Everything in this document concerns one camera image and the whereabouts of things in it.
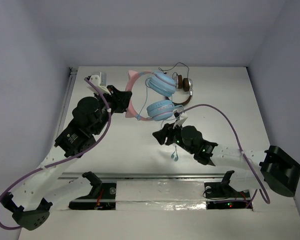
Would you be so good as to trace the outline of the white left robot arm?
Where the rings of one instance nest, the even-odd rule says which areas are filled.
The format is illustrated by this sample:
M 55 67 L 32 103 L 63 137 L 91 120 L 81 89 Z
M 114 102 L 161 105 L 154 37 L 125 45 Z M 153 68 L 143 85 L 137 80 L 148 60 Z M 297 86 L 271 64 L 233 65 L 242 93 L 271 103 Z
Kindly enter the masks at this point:
M 96 197 L 101 180 L 91 171 L 83 173 L 64 187 L 51 190 L 58 178 L 85 153 L 96 147 L 107 134 L 114 113 L 125 113 L 132 89 L 113 85 L 105 88 L 91 84 L 93 96 L 78 101 L 73 118 L 55 139 L 50 152 L 33 171 L 12 183 L 0 195 L 0 227 L 35 230 L 63 204 L 83 197 Z

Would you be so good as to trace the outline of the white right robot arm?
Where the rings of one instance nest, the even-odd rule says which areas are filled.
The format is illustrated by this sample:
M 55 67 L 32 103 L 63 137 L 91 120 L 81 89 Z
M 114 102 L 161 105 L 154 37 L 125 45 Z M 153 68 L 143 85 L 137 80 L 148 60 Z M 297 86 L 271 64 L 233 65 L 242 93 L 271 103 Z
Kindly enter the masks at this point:
M 160 145 L 177 145 L 202 165 L 226 167 L 220 185 L 225 196 L 249 189 L 270 189 L 290 198 L 295 195 L 300 164 L 278 146 L 244 151 L 207 141 L 194 126 L 168 123 L 152 135 Z

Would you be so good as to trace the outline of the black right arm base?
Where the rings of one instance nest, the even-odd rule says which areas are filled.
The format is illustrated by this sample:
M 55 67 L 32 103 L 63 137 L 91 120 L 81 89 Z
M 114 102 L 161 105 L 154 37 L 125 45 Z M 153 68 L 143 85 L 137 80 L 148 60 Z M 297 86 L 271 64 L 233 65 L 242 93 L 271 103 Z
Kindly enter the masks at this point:
M 202 196 L 206 199 L 208 210 L 250 209 L 253 210 L 249 192 L 236 191 L 230 184 L 234 171 L 225 173 L 221 181 L 206 182 Z

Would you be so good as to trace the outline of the pink blue cat-ear headphones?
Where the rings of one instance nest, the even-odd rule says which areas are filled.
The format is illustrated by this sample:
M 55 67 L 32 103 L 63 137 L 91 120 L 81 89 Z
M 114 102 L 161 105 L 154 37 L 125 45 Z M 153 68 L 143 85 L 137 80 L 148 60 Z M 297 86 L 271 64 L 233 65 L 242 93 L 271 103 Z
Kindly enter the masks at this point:
M 176 83 L 160 71 L 129 70 L 125 90 L 132 93 L 127 119 L 158 122 L 171 118 L 177 108 L 169 99 L 176 92 Z

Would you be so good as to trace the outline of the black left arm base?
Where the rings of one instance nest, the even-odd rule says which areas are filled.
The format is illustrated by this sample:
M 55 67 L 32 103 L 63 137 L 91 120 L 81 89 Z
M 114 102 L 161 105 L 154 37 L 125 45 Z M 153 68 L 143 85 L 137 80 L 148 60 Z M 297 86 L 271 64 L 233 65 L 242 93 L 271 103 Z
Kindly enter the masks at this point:
M 69 203 L 71 210 L 115 210 L 116 182 L 102 182 L 92 172 L 83 173 L 82 177 L 89 181 L 89 193 Z

